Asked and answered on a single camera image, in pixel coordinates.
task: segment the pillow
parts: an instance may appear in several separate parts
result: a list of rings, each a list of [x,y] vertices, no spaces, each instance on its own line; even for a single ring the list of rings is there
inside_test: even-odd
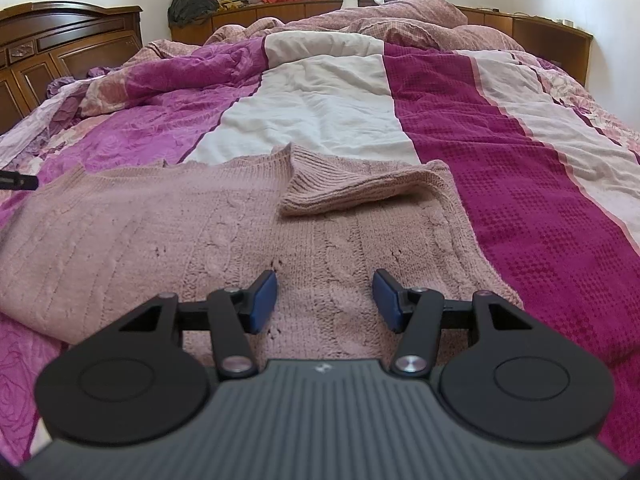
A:
[[[447,0],[396,0],[380,6],[349,7],[289,22],[287,30],[340,30],[363,18],[405,18],[454,28],[466,25],[466,16]]]
[[[440,50],[522,50],[517,41],[500,30],[481,25],[445,28],[408,19],[364,18],[341,32],[357,32],[387,43]]]
[[[465,47],[466,50],[521,50],[524,52],[521,44],[497,28],[463,25],[454,28],[453,32],[456,33],[459,41],[476,46],[476,48]]]

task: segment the crumpled bedding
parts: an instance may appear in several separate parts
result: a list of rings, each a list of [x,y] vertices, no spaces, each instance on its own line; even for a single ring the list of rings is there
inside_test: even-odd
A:
[[[466,16],[445,0],[397,0],[377,7],[341,9],[287,24],[260,18],[249,27],[229,24],[205,45],[262,38],[286,30],[357,33],[402,46],[439,50],[524,50],[500,30],[468,25]]]
[[[78,164],[90,173],[159,159],[217,164],[288,142],[368,160],[442,160],[484,256],[524,308],[609,366],[616,401],[600,439],[636,462],[639,138],[525,52],[288,30],[64,87],[0,138],[0,166],[46,184]],[[5,196],[0,224],[27,198]],[[0,318],[0,355],[12,356],[0,368],[12,385],[0,396],[0,452],[13,462],[28,456],[34,377],[60,351],[25,331]]]

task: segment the circular pad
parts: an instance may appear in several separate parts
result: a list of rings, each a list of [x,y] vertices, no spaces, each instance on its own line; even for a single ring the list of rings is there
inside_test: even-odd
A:
[[[495,383],[511,397],[549,400],[569,385],[569,374],[561,365],[539,357],[516,357],[495,369]]]
[[[159,438],[190,420],[208,395],[196,359],[171,344],[126,336],[71,349],[43,370],[35,388],[54,436],[98,446]]]
[[[153,386],[154,378],[153,368],[140,361],[108,359],[82,372],[80,388],[96,400],[123,402],[143,395]]]
[[[550,445],[597,433],[613,402],[606,367],[573,343],[503,331],[454,357],[440,393],[464,422],[518,445]]]

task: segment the blue gripper pad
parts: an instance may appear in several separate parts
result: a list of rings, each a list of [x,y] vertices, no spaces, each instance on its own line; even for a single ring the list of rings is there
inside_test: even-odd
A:
[[[249,315],[249,333],[257,334],[264,328],[265,323],[273,312],[278,297],[278,279],[271,271],[269,277],[255,292],[254,304]]]
[[[371,283],[373,300],[376,302],[380,316],[390,330],[402,332],[402,311],[398,302],[398,294],[384,280],[379,272],[375,272]]]

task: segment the cable knit pattern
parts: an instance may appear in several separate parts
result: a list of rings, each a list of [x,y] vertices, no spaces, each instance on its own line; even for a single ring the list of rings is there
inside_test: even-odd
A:
[[[34,192],[0,240],[4,313],[77,343],[163,290],[183,301],[274,269],[252,337],[267,358],[390,357],[375,269],[468,299],[520,304],[478,248],[448,167],[321,156],[295,145],[219,166],[82,167]],[[187,350],[207,361],[205,334]]]

